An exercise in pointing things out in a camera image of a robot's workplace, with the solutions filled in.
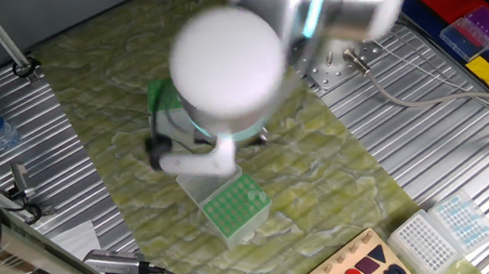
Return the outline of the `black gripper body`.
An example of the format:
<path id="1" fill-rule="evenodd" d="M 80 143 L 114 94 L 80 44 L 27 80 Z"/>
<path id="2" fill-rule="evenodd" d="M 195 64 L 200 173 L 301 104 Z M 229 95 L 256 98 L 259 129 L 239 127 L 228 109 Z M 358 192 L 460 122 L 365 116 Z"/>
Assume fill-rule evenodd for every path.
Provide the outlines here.
<path id="1" fill-rule="evenodd" d="M 237 150 L 245 150 L 246 148 L 266 146 L 268 139 L 268 131 L 263 127 L 258 134 L 245 138 L 244 140 L 237 141 L 235 145 Z"/>

